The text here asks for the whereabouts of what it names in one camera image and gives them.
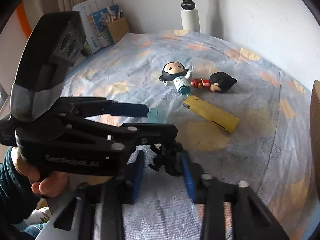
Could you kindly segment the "dark teal sleeve forearm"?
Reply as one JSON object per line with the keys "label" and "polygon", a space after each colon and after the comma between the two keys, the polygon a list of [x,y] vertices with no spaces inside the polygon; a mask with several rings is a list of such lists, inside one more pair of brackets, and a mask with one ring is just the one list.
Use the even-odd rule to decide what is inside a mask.
{"label": "dark teal sleeve forearm", "polygon": [[39,171],[23,160],[19,148],[8,148],[1,163],[1,239],[36,239],[43,229],[43,224],[22,230],[16,227],[29,218],[40,201],[30,184],[39,178]]}

